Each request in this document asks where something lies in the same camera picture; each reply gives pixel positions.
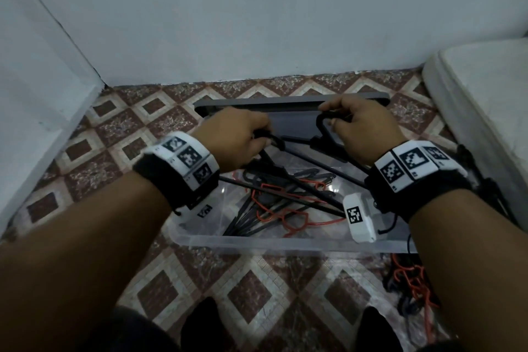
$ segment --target tiled floor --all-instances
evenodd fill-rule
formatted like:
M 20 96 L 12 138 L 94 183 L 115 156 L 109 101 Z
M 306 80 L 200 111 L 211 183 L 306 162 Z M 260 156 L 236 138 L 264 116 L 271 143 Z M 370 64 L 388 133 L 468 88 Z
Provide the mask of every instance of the tiled floor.
M 15 216 L 19 234 L 50 220 L 130 170 L 140 151 L 169 131 L 200 122 L 193 103 L 203 98 L 248 98 L 380 90 L 410 139 L 454 149 L 454 139 L 428 97 L 417 70 L 372 71 L 260 80 L 106 89 Z M 385 261 L 216 255 L 158 235 L 120 303 L 147 316 L 175 339 L 185 316 L 214 296 L 228 330 L 230 350 L 348 350 L 362 309 L 376 306 L 413 350 L 394 295 L 380 278 Z M 410 325 L 423 345 L 421 318 Z

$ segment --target wall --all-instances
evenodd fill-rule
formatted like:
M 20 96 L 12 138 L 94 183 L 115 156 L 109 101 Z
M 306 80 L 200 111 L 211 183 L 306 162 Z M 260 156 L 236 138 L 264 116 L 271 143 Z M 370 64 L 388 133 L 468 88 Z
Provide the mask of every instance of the wall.
M 0 234 L 104 85 L 38 0 L 0 0 Z
M 528 17 L 528 0 L 43 2 L 110 85 L 413 67 Z

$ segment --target patterned floor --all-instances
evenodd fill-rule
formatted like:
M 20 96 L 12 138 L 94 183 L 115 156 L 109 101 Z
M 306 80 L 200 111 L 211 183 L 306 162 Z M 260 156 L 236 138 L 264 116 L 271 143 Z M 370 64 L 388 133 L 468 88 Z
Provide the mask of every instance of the patterned floor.
M 422 83 L 419 70 L 290 76 L 260 80 L 106 89 L 15 216 L 18 234 L 50 220 L 72 203 L 130 170 L 141 149 L 175 130 L 200 122 L 201 99 L 299 96 L 380 90 L 410 139 L 452 150 L 454 138 Z M 348 259 L 217 255 L 181 247 L 160 233 L 120 303 L 145 315 L 175 339 L 193 306 L 212 295 L 227 329 L 229 350 L 349 350 L 354 326 L 367 305 L 414 350 L 397 314 L 394 295 L 380 278 L 384 258 Z M 410 324 L 424 344 L 421 318 Z

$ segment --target forearm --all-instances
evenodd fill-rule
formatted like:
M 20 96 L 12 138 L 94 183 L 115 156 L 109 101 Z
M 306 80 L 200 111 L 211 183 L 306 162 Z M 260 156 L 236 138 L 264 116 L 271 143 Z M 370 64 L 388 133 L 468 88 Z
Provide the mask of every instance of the forearm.
M 5 246 L 6 350 L 71 349 L 82 340 L 115 306 L 170 210 L 150 182 L 130 172 Z
M 443 309 L 468 350 L 528 343 L 528 235 L 466 190 L 444 194 L 410 221 Z

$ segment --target white mattress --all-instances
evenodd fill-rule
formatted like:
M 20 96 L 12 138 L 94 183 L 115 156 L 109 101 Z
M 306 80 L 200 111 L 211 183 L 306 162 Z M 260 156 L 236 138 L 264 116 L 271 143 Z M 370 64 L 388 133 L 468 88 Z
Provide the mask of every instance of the white mattress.
M 423 78 L 458 142 L 528 230 L 528 38 L 442 50 Z

